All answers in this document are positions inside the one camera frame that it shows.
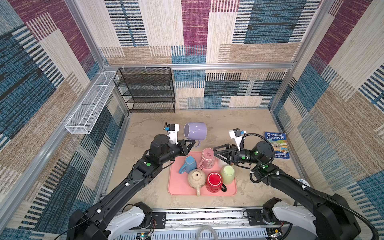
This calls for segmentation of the blue ceramic mug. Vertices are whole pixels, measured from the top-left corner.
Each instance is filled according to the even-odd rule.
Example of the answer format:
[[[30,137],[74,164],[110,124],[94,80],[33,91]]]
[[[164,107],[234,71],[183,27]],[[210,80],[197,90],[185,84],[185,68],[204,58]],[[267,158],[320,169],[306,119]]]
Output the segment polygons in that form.
[[[184,164],[179,169],[179,174],[187,173],[189,174],[192,170],[197,168],[197,162],[193,156],[187,156]]]

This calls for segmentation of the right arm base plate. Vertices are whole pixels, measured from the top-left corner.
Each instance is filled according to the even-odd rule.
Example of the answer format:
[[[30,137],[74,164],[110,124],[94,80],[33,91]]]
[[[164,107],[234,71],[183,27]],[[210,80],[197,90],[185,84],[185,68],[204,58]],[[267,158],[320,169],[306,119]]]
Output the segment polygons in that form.
[[[272,210],[258,208],[258,209],[245,209],[243,216],[248,219],[250,226],[256,225],[277,225],[284,226],[289,222],[280,221],[273,214]]]

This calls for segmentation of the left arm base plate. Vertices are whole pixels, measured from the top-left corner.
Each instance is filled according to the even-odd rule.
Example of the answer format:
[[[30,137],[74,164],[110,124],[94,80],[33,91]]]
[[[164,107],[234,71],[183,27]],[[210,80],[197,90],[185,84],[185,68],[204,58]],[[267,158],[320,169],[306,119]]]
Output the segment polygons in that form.
[[[166,212],[152,212],[145,216],[142,227],[149,229],[164,229],[166,227]]]

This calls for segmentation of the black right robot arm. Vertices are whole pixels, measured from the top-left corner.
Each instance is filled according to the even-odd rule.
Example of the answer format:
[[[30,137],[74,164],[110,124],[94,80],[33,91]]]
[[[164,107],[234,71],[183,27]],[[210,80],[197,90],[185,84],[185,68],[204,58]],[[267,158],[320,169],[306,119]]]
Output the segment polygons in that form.
[[[313,233],[320,240],[353,240],[361,233],[357,220],[369,223],[352,210],[340,195],[319,192],[274,165],[275,153],[269,141],[257,143],[252,150],[245,149],[244,141],[241,139],[238,146],[226,144],[215,147],[214,155],[229,165],[254,165],[250,171],[252,183],[264,183],[301,205],[297,207],[279,198],[270,199],[261,211],[266,224],[288,222]]]

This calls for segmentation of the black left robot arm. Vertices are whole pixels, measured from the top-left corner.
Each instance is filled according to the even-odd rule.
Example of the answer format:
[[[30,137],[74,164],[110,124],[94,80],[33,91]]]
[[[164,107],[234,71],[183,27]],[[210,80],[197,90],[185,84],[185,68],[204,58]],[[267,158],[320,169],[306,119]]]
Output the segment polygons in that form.
[[[70,216],[67,239],[106,240],[112,235],[108,225],[128,200],[159,175],[164,163],[187,156],[195,144],[195,140],[179,140],[172,144],[169,136],[156,135],[150,149],[117,187],[85,212],[76,210]]]

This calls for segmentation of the pink plastic tray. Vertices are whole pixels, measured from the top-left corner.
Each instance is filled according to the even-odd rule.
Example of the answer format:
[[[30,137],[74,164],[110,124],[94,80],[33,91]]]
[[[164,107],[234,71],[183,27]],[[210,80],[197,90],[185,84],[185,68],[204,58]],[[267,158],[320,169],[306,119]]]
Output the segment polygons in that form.
[[[193,156],[197,162],[197,169],[198,164],[201,161],[201,152],[190,152],[187,156]],[[179,174],[179,169],[184,164],[184,161],[186,157],[177,157],[175,160],[175,163],[171,166],[170,170],[170,178],[169,178],[169,186],[168,186],[168,192],[171,195],[175,196],[195,196],[196,190],[191,188],[188,184],[188,174],[183,173]],[[217,172],[220,174],[221,169],[219,168],[217,164],[217,158],[215,161],[215,165],[212,169],[202,169],[202,171],[206,174],[206,179],[209,173],[211,172]],[[211,193],[207,190],[206,184],[201,189],[201,195],[200,196],[234,196],[237,193],[237,185],[236,181],[234,181],[229,184],[225,185],[227,187],[227,192],[219,191],[217,193]]]

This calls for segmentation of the purple ceramic mug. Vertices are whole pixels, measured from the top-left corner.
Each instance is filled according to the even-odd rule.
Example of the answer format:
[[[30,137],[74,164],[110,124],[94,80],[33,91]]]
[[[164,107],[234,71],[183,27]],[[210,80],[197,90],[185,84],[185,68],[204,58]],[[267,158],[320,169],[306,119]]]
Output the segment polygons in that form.
[[[201,141],[205,140],[207,137],[207,126],[205,123],[186,123],[184,126],[184,136],[188,140],[195,140],[197,141],[197,145],[195,145],[195,148],[199,147],[201,144]]]

